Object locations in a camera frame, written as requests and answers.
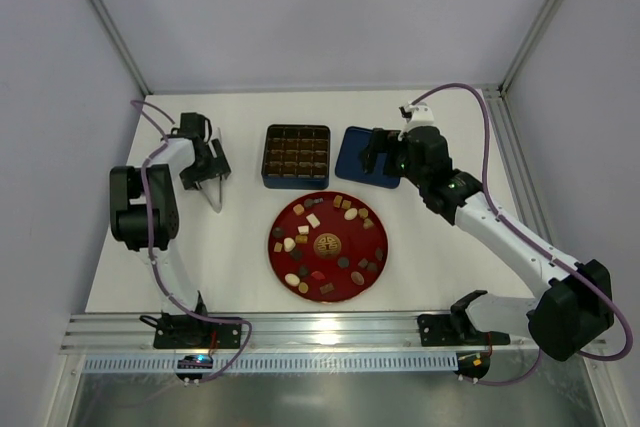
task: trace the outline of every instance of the gold emblem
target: gold emblem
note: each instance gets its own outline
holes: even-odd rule
[[[342,250],[342,243],[337,235],[321,234],[313,243],[313,250],[322,259],[332,259]]]

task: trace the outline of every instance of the wall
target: wall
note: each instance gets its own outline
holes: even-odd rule
[[[138,95],[85,0],[0,0],[0,418],[40,425]]]
[[[636,334],[639,99],[640,0],[565,0],[509,95],[556,238],[609,267]],[[640,347],[621,367],[637,403]]]
[[[543,0],[104,0],[160,91],[498,83]]]

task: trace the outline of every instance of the gray floor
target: gray floor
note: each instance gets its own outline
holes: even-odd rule
[[[487,379],[521,373],[535,353],[496,352]],[[545,358],[512,387],[458,382],[451,373],[230,376],[198,388],[179,385],[135,408],[165,386],[167,375],[85,375],[71,426],[402,427],[602,426],[579,358]]]

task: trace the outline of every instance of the round red tray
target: round red tray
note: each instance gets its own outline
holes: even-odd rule
[[[365,220],[360,215],[346,220],[347,209],[342,204],[334,206],[336,196],[342,196],[343,202],[351,202],[351,208],[366,209],[367,218],[373,224],[367,222],[369,228],[365,228]],[[307,199],[322,202],[296,214],[294,207],[304,206]],[[310,214],[320,221],[315,229],[307,220]],[[295,239],[301,235],[298,227],[305,225],[309,226],[307,243],[296,243],[293,251],[286,252],[284,239]],[[282,244],[280,252],[276,252],[276,243]],[[387,260],[388,242],[382,222],[364,202],[340,192],[317,192],[300,197],[284,208],[269,232],[268,249],[273,271],[291,292],[316,302],[341,302],[367,290],[380,277]],[[349,261],[348,267],[344,267],[345,258]],[[296,275],[308,290],[301,292],[299,286],[287,283],[287,274]],[[363,281],[362,285],[353,280],[352,274]]]

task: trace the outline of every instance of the blue tray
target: blue tray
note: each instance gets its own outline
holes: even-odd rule
[[[386,189],[395,189],[400,185],[399,177],[389,177],[384,175],[383,168],[387,159],[386,154],[378,155],[376,167],[371,174],[365,174],[362,170],[362,164],[358,159],[358,155],[369,143],[371,136],[370,129],[362,127],[349,127],[344,133],[338,161],[336,162],[336,177],[345,180],[352,180],[361,184],[375,185]]]

